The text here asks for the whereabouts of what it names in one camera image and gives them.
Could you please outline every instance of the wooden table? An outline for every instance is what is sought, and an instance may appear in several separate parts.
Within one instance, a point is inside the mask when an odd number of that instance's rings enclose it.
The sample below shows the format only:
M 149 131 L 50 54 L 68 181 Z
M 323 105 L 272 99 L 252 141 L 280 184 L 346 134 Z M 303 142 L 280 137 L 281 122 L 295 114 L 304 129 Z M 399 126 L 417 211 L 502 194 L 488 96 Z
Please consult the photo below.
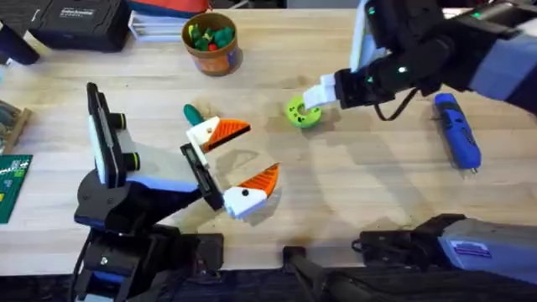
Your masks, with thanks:
M 88 231 L 73 222 L 78 184 L 93 168 L 88 81 L 106 93 L 113 111 L 127 113 L 136 141 L 173 152 L 186 142 L 187 103 L 250 122 L 250 133 L 209 154 L 223 184 L 281 163 L 269 204 L 247 222 L 215 213 L 203 200 L 164 221 L 184 232 L 222 232 L 224 268 L 277 268 L 290 244 L 306 245 L 324 265 L 356 265 L 350 244 L 360 231 L 415 227 L 446 212 L 537 225 L 534 116 L 457 94 L 483 154 L 476 177 L 452 168 L 431 120 L 431 97 L 417 97 L 395 122 L 379 121 L 370 107 L 328 107 L 319 127 L 300 130 L 284 106 L 320 75 L 348 66 L 355 11 L 225 14 L 237 24 L 244 60 L 220 78 L 196 70 L 181 43 L 130 41 L 112 55 L 41 47 L 37 65 L 9 67 L 0 99 L 35 112 L 15 150 L 34 161 L 11 221 L 0 226 L 0 274 L 72 270 Z

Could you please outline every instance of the blue glue gun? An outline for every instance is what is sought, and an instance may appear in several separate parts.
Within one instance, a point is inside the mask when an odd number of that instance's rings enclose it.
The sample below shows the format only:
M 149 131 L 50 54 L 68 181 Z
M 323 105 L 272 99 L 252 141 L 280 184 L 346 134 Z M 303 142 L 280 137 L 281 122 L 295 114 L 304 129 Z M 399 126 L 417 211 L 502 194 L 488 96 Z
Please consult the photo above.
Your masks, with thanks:
M 470 169 L 476 173 L 481 165 L 481 151 L 455 97 L 451 93 L 438 94 L 435 107 L 456 165 L 459 169 Z

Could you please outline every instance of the circuit board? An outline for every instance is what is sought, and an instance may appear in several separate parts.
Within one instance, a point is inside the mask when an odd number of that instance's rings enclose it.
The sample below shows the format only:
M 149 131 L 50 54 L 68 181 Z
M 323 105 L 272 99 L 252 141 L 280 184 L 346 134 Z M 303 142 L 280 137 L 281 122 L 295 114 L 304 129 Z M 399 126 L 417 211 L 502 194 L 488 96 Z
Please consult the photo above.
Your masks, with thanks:
M 8 223 L 33 155 L 0 156 L 0 223 Z

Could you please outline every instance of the cable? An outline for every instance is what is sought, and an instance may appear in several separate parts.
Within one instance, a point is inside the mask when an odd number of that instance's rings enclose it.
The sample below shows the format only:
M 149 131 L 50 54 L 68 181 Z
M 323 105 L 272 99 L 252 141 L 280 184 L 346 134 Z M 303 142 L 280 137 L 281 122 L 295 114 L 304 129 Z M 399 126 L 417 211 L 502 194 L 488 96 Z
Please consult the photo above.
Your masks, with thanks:
M 81 270 L 82 259 L 84 259 L 84 256 L 86 256 L 86 250 L 87 250 L 87 247 L 90 245 L 90 241 L 92 237 L 93 237 L 93 230 L 90 229 L 90 233 L 87 235 L 84 245 L 82 245 L 81 253 L 78 254 L 78 258 L 76 259 L 75 268 L 73 268 L 73 275 L 71 276 L 71 280 L 69 284 L 69 291 L 67 292 L 68 302 L 75 302 L 76 280 L 78 279 L 78 273 Z
M 472 287 L 472 286 L 435 286 L 435 287 L 429 287 L 429 288 L 425 288 L 425 289 L 411 289 L 411 290 L 389 290 L 389 289 L 381 289 L 379 287 L 376 287 L 374 285 L 371 285 L 370 283 L 362 280 L 362 279 L 359 279 L 357 278 L 356 276 L 352 276 L 348 273 L 343 273 L 343 272 L 332 272 L 335 276 L 337 275 L 340 275 L 346 279 L 350 279 L 352 282 L 356 282 L 356 283 L 360 283 L 366 287 L 368 287 L 369 289 L 371 290 L 374 290 L 374 291 L 377 291 L 381 294 L 402 294 L 402 295 L 408 295 L 408 294 L 438 294 L 438 293 L 445 293 L 445 292 L 467 292 L 467 293 L 472 293 L 472 294 L 477 294 L 477 293 L 484 293 L 484 294 L 496 294 L 496 295 L 500 295 L 500 296 L 503 296 L 505 298 L 509 298 L 509 299 L 513 299 L 513 300 L 517 300 L 517 301 L 529 301 L 527 299 L 523 299 L 523 298 L 520 298 L 520 297 L 516 297 L 516 296 L 513 296 L 509 293 L 505 293 L 505 292 L 502 292 L 502 291 L 498 291 L 498 290 L 494 290 L 494 289 L 491 289 L 491 288 L 486 288 L 486 289 L 482 289 L 482 288 L 478 288 L 478 287 Z
M 412 101 L 412 99 L 414 98 L 416 93 L 418 93 L 419 90 L 420 90 L 419 88 L 412 89 L 412 91 L 410 91 L 410 93 L 405 97 L 405 99 L 401 102 L 401 105 L 399 105 L 399 107 L 397 107 L 397 109 L 395 110 L 394 114 L 392 114 L 391 117 L 386 118 L 384 116 L 382 110 L 380 110 L 380 106 L 378 105 L 378 103 L 374 104 L 375 112 L 377 112 L 377 115 L 381 120 L 383 120 L 385 122 L 393 121 L 394 119 L 396 119 L 401 114 L 401 112 L 403 112 L 403 110 L 407 107 L 407 105 L 409 105 L 410 101 Z

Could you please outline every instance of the green donut toy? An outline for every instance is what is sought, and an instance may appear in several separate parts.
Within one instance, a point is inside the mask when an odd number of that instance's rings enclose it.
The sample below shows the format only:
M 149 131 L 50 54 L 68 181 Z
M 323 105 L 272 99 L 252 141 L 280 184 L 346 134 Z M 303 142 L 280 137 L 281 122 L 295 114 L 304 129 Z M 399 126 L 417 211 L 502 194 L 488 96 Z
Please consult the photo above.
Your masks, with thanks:
M 302 96 L 295 96 L 287 104 L 287 118 L 298 128 L 309 128 L 321 120 L 322 111 L 319 107 L 311 108 L 304 115 L 300 114 L 299 108 L 304 109 Z

